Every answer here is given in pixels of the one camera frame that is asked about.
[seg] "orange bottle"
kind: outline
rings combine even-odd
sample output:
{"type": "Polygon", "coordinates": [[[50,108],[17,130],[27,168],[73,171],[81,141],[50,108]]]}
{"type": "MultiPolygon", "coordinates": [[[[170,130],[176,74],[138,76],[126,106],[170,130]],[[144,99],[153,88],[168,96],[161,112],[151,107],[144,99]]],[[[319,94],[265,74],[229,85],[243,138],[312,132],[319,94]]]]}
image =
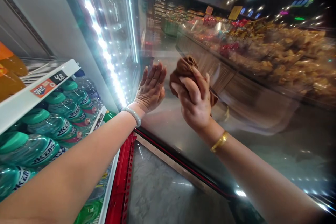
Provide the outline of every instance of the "orange bottle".
{"type": "Polygon", "coordinates": [[[0,102],[25,88],[25,84],[14,73],[0,64],[0,102]]]}
{"type": "Polygon", "coordinates": [[[28,70],[22,60],[19,59],[11,50],[0,42],[0,64],[10,71],[13,71],[17,76],[25,76],[28,70]]]}

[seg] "hand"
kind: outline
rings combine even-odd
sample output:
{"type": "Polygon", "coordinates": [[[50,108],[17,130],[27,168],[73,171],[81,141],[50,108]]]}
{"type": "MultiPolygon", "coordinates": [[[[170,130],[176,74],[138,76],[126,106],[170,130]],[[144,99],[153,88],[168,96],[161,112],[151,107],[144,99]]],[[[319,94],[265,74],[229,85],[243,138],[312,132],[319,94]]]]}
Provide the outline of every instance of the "hand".
{"type": "Polygon", "coordinates": [[[182,104],[182,115],[187,124],[196,132],[208,126],[210,122],[210,76],[206,73],[205,78],[195,68],[192,68],[197,84],[188,77],[180,77],[186,89],[176,83],[171,86],[178,94],[182,104]]]}
{"type": "Polygon", "coordinates": [[[160,61],[158,65],[153,64],[149,74],[147,66],[143,72],[134,102],[148,113],[157,108],[165,97],[163,82],[167,75],[167,68],[163,67],[160,61]]]}

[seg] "finger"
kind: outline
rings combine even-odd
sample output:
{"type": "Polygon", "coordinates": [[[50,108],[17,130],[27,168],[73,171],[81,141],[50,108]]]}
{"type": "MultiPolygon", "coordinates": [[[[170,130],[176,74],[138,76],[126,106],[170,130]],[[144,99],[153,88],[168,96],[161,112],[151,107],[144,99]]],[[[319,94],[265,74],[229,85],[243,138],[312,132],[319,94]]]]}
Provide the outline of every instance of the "finger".
{"type": "Polygon", "coordinates": [[[205,80],[207,84],[210,86],[210,75],[208,73],[205,74],[205,80]]]}
{"type": "Polygon", "coordinates": [[[147,76],[147,80],[145,81],[146,85],[149,85],[149,83],[151,82],[151,80],[152,80],[152,78],[153,78],[153,76],[155,74],[156,68],[157,68],[157,65],[154,63],[152,65],[152,69],[150,70],[150,72],[149,72],[149,74],[147,76]]]}
{"type": "Polygon", "coordinates": [[[159,95],[159,100],[157,103],[160,104],[165,98],[165,96],[166,96],[165,87],[162,87],[159,95]]]}
{"type": "Polygon", "coordinates": [[[201,98],[202,100],[207,98],[207,93],[209,90],[209,84],[205,80],[205,78],[202,76],[202,74],[198,71],[196,67],[192,68],[192,72],[195,76],[195,79],[197,81],[197,85],[199,87],[199,90],[201,92],[201,98]]]}
{"type": "Polygon", "coordinates": [[[171,84],[172,88],[177,92],[178,98],[183,108],[192,111],[193,103],[190,101],[187,91],[177,83],[171,84]]]}
{"type": "Polygon", "coordinates": [[[188,90],[191,101],[195,105],[197,105],[202,100],[201,92],[197,84],[188,77],[180,77],[180,81],[185,85],[185,88],[188,90]]]}
{"type": "Polygon", "coordinates": [[[147,80],[147,75],[148,75],[148,66],[145,67],[144,73],[142,74],[142,79],[141,79],[141,82],[140,82],[140,85],[139,86],[142,86],[145,84],[145,81],[147,80]]]}
{"type": "Polygon", "coordinates": [[[159,77],[159,79],[158,79],[158,81],[156,83],[156,86],[155,86],[156,89],[160,89],[163,86],[163,83],[165,81],[166,75],[167,75],[167,67],[165,66],[162,69],[160,77],[159,77]]]}
{"type": "Polygon", "coordinates": [[[157,81],[158,81],[158,79],[159,79],[159,77],[160,77],[160,74],[161,74],[161,72],[162,72],[162,68],[163,68],[163,65],[162,65],[162,62],[160,61],[160,62],[158,63],[158,66],[157,66],[157,68],[156,68],[156,71],[155,71],[155,73],[154,73],[154,76],[153,76],[152,80],[151,80],[150,83],[149,83],[149,85],[150,85],[152,88],[155,87],[155,85],[156,85],[156,83],[157,83],[157,81]]]}

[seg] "gold bracelet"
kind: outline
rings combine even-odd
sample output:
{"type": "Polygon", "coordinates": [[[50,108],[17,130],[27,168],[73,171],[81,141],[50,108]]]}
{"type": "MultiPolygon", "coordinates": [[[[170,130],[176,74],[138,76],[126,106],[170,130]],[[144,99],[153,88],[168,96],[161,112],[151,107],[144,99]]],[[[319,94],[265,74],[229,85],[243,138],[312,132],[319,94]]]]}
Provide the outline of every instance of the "gold bracelet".
{"type": "Polygon", "coordinates": [[[220,139],[217,141],[217,143],[214,144],[214,146],[212,146],[212,148],[210,149],[212,152],[216,152],[216,148],[218,146],[221,146],[223,145],[225,142],[226,142],[226,139],[227,139],[227,134],[228,132],[227,131],[224,131],[223,135],[220,137],[220,139]]]}

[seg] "brown cloth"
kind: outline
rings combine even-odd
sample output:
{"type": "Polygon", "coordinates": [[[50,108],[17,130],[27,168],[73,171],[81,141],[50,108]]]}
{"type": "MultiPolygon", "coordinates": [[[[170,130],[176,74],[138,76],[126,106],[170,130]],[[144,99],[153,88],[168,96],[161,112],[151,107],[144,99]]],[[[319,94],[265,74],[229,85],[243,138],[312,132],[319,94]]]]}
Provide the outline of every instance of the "brown cloth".
{"type": "MultiPolygon", "coordinates": [[[[169,87],[170,87],[173,95],[178,97],[178,94],[172,88],[172,82],[175,82],[175,83],[177,83],[180,86],[185,88],[183,83],[180,81],[179,77],[181,77],[181,76],[182,77],[189,77],[190,79],[195,81],[195,83],[197,83],[197,81],[194,77],[194,74],[193,74],[193,70],[192,70],[193,66],[198,69],[198,65],[197,65],[196,61],[190,56],[185,57],[185,58],[181,58],[181,59],[178,60],[176,69],[170,75],[170,80],[169,80],[169,87]]],[[[217,103],[217,101],[218,101],[218,97],[214,93],[212,93],[211,90],[210,90],[211,107],[213,107],[217,103]]]]}

